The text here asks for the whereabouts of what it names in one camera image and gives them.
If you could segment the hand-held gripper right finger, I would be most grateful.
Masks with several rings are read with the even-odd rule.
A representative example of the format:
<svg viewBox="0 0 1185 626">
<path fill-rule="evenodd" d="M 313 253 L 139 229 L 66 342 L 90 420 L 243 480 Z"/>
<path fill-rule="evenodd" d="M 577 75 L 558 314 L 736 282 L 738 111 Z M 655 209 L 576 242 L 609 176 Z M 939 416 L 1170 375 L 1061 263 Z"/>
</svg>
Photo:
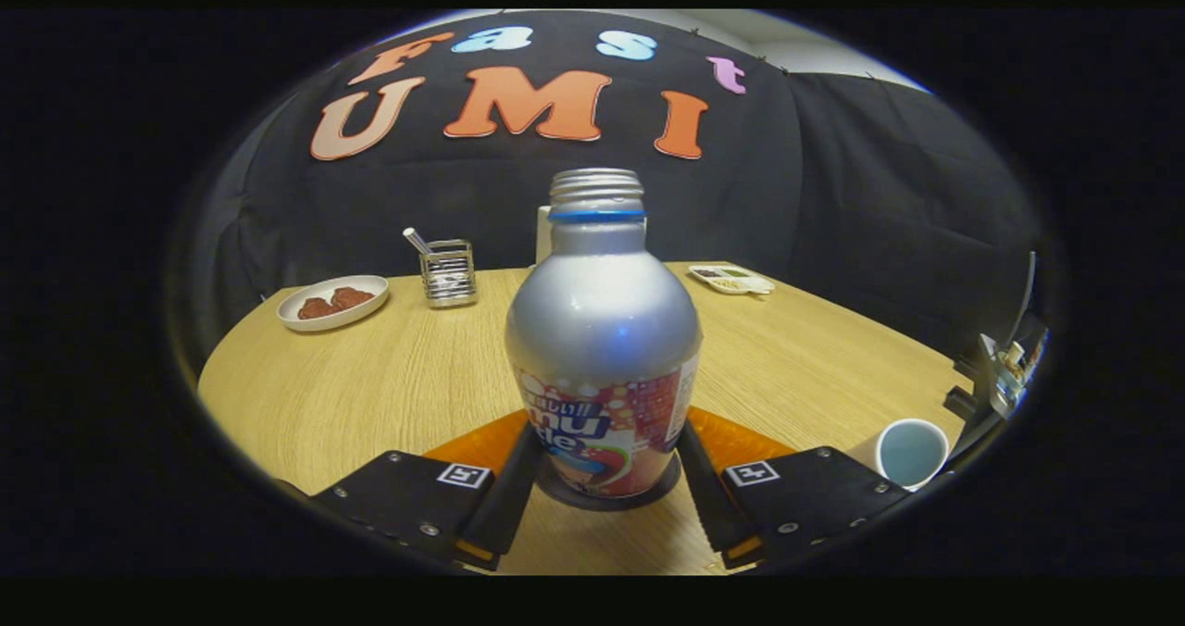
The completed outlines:
<svg viewBox="0 0 1185 626">
<path fill-rule="evenodd" d="M 834 447 L 795 451 L 699 407 L 675 449 L 707 545 L 728 570 L 792 570 L 910 496 Z"/>
</svg>

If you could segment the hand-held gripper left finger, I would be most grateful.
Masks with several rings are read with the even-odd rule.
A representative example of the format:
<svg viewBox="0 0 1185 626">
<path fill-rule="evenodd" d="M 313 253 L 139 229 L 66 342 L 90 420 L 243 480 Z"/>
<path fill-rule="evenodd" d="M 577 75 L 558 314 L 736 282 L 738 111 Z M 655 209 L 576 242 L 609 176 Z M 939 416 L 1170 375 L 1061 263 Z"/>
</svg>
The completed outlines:
<svg viewBox="0 0 1185 626">
<path fill-rule="evenodd" d="M 511 413 L 419 456 L 382 452 L 310 500 L 433 561 L 493 571 L 515 544 L 543 458 L 529 415 Z"/>
</svg>

